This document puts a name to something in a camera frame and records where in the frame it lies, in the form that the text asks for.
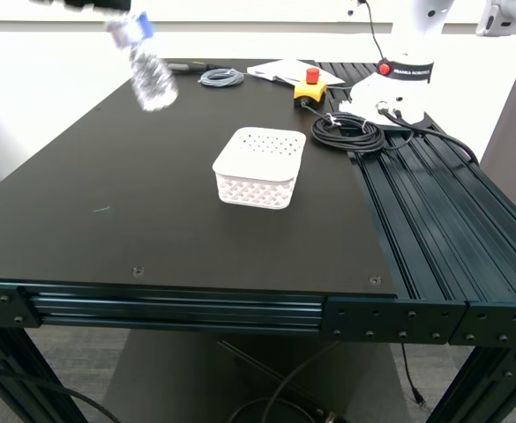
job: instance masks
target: black tabletop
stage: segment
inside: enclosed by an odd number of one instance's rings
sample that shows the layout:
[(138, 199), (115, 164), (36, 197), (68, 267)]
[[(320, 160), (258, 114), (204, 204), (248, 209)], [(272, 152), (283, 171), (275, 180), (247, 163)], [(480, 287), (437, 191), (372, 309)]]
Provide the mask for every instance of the black tabletop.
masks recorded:
[[(197, 79), (156, 113), (124, 84), (0, 183), (0, 279), (393, 295), (348, 156), (310, 139), (292, 88)], [(246, 126), (307, 135), (287, 209), (218, 198), (212, 164)]]

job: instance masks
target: screw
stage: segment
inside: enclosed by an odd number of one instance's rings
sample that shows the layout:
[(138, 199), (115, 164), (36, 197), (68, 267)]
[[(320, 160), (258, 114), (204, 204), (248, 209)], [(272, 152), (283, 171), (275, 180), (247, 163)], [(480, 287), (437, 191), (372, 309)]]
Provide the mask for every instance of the screw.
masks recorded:
[(381, 285), (381, 277), (380, 276), (370, 276), (370, 284), (374, 286)]
[(132, 269), (132, 276), (134, 278), (141, 278), (142, 276), (144, 276), (144, 267), (139, 266)]

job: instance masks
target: white paper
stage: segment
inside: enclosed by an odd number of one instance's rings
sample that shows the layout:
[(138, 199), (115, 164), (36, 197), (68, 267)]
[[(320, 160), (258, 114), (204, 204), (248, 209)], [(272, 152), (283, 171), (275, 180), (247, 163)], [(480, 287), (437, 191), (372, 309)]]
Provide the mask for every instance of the white paper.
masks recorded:
[(309, 68), (320, 70), (318, 80), (326, 83), (327, 85), (343, 84), (345, 82), (340, 78), (336, 78), (332, 73), (326, 72), (317, 66), (312, 66), (293, 59), (278, 60), (276, 62), (260, 64), (259, 66), (252, 66), (248, 68), (248, 73), (270, 81), (281, 80), (291, 85), (297, 85), (299, 82), (306, 79), (307, 69)]

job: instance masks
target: red button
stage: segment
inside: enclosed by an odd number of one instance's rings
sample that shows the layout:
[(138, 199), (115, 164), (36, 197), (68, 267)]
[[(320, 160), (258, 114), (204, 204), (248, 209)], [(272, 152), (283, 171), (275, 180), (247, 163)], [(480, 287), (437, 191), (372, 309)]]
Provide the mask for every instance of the red button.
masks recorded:
[(391, 73), (391, 66), (387, 63), (381, 63), (379, 65), (379, 72), (381, 72), (381, 75), (389, 75)]
[(318, 82), (318, 78), (320, 77), (320, 69), (317, 68), (309, 68), (307, 69), (307, 84), (316, 84)]

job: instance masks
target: coiled cable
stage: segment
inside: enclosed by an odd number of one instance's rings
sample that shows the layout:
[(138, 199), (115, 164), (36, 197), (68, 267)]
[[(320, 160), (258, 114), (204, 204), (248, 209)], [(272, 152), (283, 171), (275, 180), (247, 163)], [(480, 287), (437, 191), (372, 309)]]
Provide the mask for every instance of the coiled cable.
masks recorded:
[(243, 73), (236, 69), (211, 69), (201, 75), (198, 81), (206, 86), (231, 86), (243, 82)]
[[(376, 152), (385, 146), (385, 133), (375, 123), (344, 112), (321, 115), (304, 102), (301, 103), (301, 107), (318, 116), (310, 131), (322, 144), (346, 152)], [(341, 135), (341, 130), (352, 132), (354, 135)]]

